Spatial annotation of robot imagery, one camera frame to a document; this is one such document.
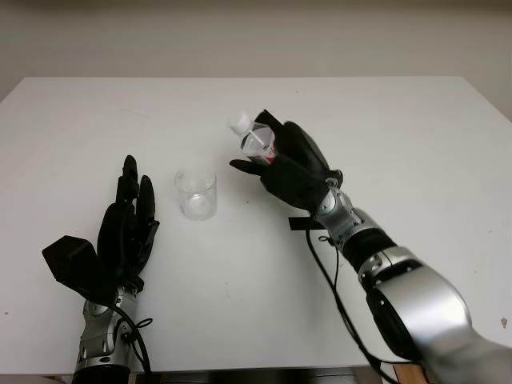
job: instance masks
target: clear plastic cup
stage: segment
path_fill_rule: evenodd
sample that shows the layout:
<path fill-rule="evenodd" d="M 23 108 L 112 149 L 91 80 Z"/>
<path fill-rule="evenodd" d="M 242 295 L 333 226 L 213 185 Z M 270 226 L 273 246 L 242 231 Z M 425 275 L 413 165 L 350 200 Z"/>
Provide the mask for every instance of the clear plastic cup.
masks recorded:
<path fill-rule="evenodd" d="M 174 177 L 179 205 L 192 220 L 206 220 L 217 212 L 217 176 L 204 166 L 181 169 Z"/>

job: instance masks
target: plastic bottle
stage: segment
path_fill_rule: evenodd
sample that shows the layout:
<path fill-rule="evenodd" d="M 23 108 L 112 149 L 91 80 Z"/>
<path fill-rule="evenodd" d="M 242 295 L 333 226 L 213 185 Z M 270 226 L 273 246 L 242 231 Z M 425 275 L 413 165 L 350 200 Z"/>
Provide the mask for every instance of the plastic bottle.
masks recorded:
<path fill-rule="evenodd" d="M 239 136 L 245 156 L 258 164 L 272 163 L 278 152 L 274 147 L 274 132 L 269 126 L 251 121 L 243 112 L 230 121 L 230 126 Z"/>

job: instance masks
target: wire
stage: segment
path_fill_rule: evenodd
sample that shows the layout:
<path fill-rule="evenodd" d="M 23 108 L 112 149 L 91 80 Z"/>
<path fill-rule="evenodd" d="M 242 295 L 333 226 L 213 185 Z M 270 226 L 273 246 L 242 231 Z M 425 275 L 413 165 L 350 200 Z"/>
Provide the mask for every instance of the wire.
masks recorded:
<path fill-rule="evenodd" d="M 365 358 L 368 360 L 368 363 L 371 365 L 371 367 L 382 376 L 385 380 L 387 380 L 391 384 L 399 384 L 396 380 L 392 379 L 386 372 L 384 372 L 381 369 L 381 363 L 384 362 L 383 360 L 373 356 L 368 349 L 365 347 L 364 343 L 362 342 L 361 338 L 359 337 L 358 332 L 356 331 L 354 324 L 352 323 L 352 320 L 350 319 L 350 316 L 348 315 L 346 308 L 344 307 L 342 300 L 340 299 L 338 295 L 338 291 L 336 290 L 336 283 L 338 282 L 338 270 L 339 270 L 339 262 L 336 263 L 336 273 L 334 276 L 334 281 L 332 281 L 329 278 L 329 275 L 326 271 L 326 268 L 320 261 L 320 258 L 318 257 L 316 251 L 314 250 L 313 243 L 311 242 L 311 224 L 314 220 L 314 216 L 310 216 L 310 220 L 308 221 L 308 225 L 306 228 L 306 242 L 308 247 L 310 248 L 310 252 L 313 255 L 314 260 L 316 261 L 318 268 L 322 272 L 324 278 L 329 283 L 330 290 L 334 296 L 334 300 L 336 301 L 336 307 L 338 308 L 338 312 L 340 316 L 342 317 L 343 323 L 345 324 L 345 327 L 347 328 L 350 336 L 355 341 L 355 343 L 358 345 L 358 348 L 362 352 L 362 354 L 365 356 Z"/>
<path fill-rule="evenodd" d="M 132 336 L 134 337 L 134 340 L 137 341 L 137 344 L 139 348 L 141 349 L 141 354 L 137 352 L 137 349 L 134 345 L 134 340 L 130 341 L 130 343 L 134 347 L 135 356 L 137 359 L 141 362 L 142 368 L 144 369 L 144 375 L 147 378 L 147 381 L 150 382 L 150 376 L 151 376 L 151 364 L 150 364 L 150 357 L 147 354 L 146 344 L 144 344 L 144 340 L 142 339 L 141 333 L 138 331 L 139 328 L 143 328 L 145 326 L 148 326 L 153 322 L 152 318 L 146 318 L 142 320 L 141 322 L 135 324 L 134 321 L 130 318 L 130 316 L 121 308 L 119 308 L 116 305 L 109 305 L 107 306 L 112 311 L 114 311 L 116 314 L 122 317 L 122 319 L 128 323 L 128 326 L 131 328 Z"/>

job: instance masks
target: tabletop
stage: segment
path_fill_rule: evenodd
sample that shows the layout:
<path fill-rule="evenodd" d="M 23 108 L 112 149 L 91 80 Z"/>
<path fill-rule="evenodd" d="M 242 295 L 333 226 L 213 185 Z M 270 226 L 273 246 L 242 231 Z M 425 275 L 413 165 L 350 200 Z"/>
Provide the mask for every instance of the tabletop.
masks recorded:
<path fill-rule="evenodd" d="M 26 78 L 0 104 L 0 374 L 73 372 L 83 299 L 41 250 L 96 243 L 127 154 L 151 177 L 161 222 L 137 320 L 155 371 L 366 364 L 289 216 L 306 216 L 228 166 L 227 126 L 268 109 L 301 125 L 344 191 L 397 244 L 447 277 L 474 326 L 512 346 L 512 125 L 462 78 Z M 178 207 L 178 169 L 218 176 L 218 212 Z M 314 232 L 314 236 L 323 234 Z M 327 269 L 334 250 L 314 242 Z M 356 273 L 338 291 L 368 349 L 381 339 Z"/>

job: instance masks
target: robotic arm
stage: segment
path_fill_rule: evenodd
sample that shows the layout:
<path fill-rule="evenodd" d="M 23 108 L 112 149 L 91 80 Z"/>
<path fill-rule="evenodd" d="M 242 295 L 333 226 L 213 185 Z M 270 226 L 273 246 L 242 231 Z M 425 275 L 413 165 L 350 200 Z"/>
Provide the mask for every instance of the robotic arm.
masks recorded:
<path fill-rule="evenodd" d="M 428 368 L 443 384 L 510 384 L 512 350 L 480 336 L 459 292 L 352 206 L 340 190 L 342 173 L 330 170 L 310 136 L 267 111 L 256 122 L 272 128 L 279 155 L 270 166 L 243 160 L 230 164 L 260 175 L 269 192 L 308 210 L 328 231 L 331 243 L 358 274 L 388 347 Z M 378 369 L 371 358 L 370 364 Z"/>
<path fill-rule="evenodd" d="M 138 275 L 149 259 L 158 225 L 151 180 L 142 176 L 139 186 L 137 163 L 127 156 L 116 200 L 106 210 L 99 231 L 98 254 L 87 240 L 71 236 L 42 251 L 55 279 L 86 299 L 86 327 L 73 384 L 128 383 L 132 351 L 150 382 L 150 362 L 138 328 L 149 325 L 151 319 L 134 324 L 132 317 L 137 294 L 144 287 Z"/>

